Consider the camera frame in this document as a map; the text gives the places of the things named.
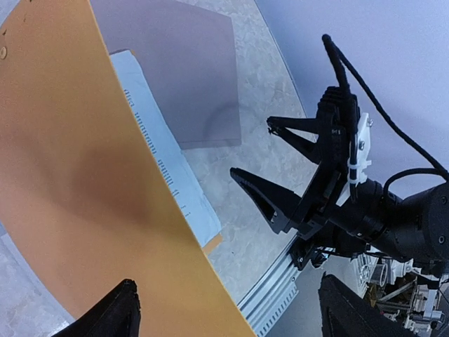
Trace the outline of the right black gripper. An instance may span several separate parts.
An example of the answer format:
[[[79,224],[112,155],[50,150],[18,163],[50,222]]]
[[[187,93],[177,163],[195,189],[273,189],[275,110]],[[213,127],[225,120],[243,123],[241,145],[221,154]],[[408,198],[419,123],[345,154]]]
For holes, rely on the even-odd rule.
[[[230,176],[251,198],[276,234],[292,228],[304,240],[326,225],[329,213],[347,182],[347,160],[357,133],[358,107],[355,95],[328,87],[312,118],[268,117],[274,134],[317,164],[317,170],[302,197],[276,183],[240,168]]]

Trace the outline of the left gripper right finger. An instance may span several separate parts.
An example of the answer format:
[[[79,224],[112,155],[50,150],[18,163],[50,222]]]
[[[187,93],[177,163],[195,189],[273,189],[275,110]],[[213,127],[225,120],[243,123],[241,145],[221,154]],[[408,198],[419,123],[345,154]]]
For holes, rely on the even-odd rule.
[[[335,275],[324,274],[319,288],[323,336],[401,337],[416,334],[382,316]]]

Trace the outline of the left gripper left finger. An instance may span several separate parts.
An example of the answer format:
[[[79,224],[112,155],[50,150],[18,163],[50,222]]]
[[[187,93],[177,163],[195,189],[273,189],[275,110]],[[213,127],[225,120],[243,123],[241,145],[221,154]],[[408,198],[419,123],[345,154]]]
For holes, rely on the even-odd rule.
[[[124,279],[88,312],[55,335],[59,337],[138,336],[141,307],[137,284]]]

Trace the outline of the stack of printed papers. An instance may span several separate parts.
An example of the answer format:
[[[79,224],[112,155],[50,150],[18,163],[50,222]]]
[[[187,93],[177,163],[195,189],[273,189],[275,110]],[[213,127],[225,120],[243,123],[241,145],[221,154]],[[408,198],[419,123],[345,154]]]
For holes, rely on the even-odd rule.
[[[135,120],[173,198],[203,251],[210,254],[222,241],[222,226],[193,170],[170,131],[131,51],[110,55]]]

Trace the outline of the orange file folder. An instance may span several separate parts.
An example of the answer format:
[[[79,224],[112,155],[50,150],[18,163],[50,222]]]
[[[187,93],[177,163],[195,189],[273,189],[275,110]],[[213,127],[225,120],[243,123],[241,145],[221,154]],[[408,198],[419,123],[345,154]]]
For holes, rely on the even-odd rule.
[[[141,336],[252,336],[161,175],[88,1],[1,26],[1,223],[79,318],[132,279]]]

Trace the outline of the translucent grey plastic sheet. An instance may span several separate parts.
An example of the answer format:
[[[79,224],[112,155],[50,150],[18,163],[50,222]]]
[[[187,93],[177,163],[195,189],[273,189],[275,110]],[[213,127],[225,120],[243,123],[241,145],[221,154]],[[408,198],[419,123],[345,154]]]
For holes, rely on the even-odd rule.
[[[129,49],[180,147],[241,144],[232,20],[179,1],[92,1],[110,53]]]

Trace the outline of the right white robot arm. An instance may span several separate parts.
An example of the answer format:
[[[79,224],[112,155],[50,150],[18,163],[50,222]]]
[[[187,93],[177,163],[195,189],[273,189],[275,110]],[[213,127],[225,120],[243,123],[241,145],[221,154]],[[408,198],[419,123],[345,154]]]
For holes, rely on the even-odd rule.
[[[231,177],[252,199],[275,233],[296,230],[289,252],[295,266],[319,267],[327,255],[355,258],[377,249],[381,258],[408,261],[440,277],[448,271],[448,184],[405,199],[386,185],[366,180],[356,197],[344,197],[349,175],[349,117],[346,98],[330,86],[313,119],[270,117],[269,132],[309,161],[316,172],[303,195],[240,168]]]

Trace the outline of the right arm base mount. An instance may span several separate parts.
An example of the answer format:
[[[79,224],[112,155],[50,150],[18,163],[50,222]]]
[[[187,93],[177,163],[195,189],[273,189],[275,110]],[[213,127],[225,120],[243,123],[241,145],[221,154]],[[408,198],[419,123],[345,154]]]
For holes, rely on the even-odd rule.
[[[332,249],[325,249],[315,245],[312,240],[305,241],[299,237],[295,238],[288,250],[293,260],[293,265],[299,271],[303,271],[308,264],[313,268],[321,267],[329,259],[332,252]]]

